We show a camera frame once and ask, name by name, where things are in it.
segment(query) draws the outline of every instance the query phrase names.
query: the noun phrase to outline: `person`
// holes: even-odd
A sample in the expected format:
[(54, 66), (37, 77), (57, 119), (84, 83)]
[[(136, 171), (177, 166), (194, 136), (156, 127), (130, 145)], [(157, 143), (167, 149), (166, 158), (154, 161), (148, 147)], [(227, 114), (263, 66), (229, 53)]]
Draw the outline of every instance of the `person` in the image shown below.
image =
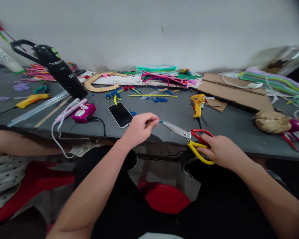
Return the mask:
[(47, 238), (299, 238), (299, 201), (224, 136), (202, 135), (188, 171), (202, 185), (196, 201), (178, 215), (152, 210), (127, 174), (131, 149), (157, 127), (152, 113), (133, 118), (113, 147), (84, 155), (75, 191)]
[[(94, 147), (104, 144), (91, 143), (84, 147), (62, 143), (66, 153), (82, 157)], [(53, 140), (37, 135), (24, 136), (12, 131), (0, 130), (0, 208), (18, 191), (28, 163), (34, 156), (62, 154)]]

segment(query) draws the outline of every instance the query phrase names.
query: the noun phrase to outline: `wrist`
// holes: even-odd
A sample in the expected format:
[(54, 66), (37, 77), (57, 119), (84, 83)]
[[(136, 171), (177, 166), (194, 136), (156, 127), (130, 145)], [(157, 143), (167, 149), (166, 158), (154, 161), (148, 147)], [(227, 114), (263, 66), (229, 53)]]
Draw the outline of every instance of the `wrist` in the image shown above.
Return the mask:
[(247, 155), (246, 158), (240, 160), (239, 164), (235, 165), (231, 170), (237, 175), (248, 173), (251, 169), (256, 168), (259, 164), (252, 161)]
[(122, 150), (126, 150), (127, 152), (129, 152), (133, 148), (130, 145), (129, 141), (126, 140), (124, 137), (122, 137), (118, 141), (116, 141), (115, 145), (120, 147)]

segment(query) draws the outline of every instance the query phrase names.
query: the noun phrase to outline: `black water bottle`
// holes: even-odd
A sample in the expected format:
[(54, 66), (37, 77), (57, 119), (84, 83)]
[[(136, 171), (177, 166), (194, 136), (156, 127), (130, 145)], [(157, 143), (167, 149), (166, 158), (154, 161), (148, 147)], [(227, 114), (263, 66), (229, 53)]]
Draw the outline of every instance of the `black water bottle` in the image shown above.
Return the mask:
[[(82, 85), (79, 79), (74, 75), (71, 68), (61, 59), (60, 54), (56, 49), (47, 45), (35, 45), (34, 43), (28, 40), (18, 40), (10, 43), (12, 49), (44, 66), (47, 71), (53, 76), (53, 78), (73, 97), (73, 98), (83, 98), (87, 95), (86, 88)], [(22, 44), (32, 46), (34, 55), (33, 57), (25, 52), (16, 48)]]

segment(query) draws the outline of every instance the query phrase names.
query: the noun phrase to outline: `hand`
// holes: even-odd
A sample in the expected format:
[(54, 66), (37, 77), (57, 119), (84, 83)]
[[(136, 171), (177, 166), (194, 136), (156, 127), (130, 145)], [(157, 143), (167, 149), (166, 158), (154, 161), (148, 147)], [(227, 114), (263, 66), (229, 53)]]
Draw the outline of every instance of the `hand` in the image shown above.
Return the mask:
[(132, 149), (143, 143), (150, 136), (152, 129), (157, 127), (158, 124), (159, 118), (152, 113), (136, 115), (122, 139)]
[(210, 145), (210, 149), (197, 148), (215, 164), (232, 171), (240, 169), (248, 162), (253, 162), (234, 142), (225, 136), (210, 137), (202, 134), (202, 139)]

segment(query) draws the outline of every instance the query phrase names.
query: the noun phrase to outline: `red stool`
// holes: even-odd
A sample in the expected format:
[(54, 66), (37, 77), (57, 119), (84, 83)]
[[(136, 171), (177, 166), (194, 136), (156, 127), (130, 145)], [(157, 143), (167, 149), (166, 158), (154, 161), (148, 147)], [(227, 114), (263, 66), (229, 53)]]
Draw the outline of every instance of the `red stool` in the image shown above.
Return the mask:
[(191, 203), (181, 190), (166, 184), (149, 183), (145, 177), (140, 177), (138, 188), (150, 207), (159, 212), (178, 214)]
[(35, 195), (74, 183), (73, 172), (47, 169), (56, 164), (45, 161), (32, 161), (28, 164), (19, 190), (0, 208), (0, 222), (9, 221)]

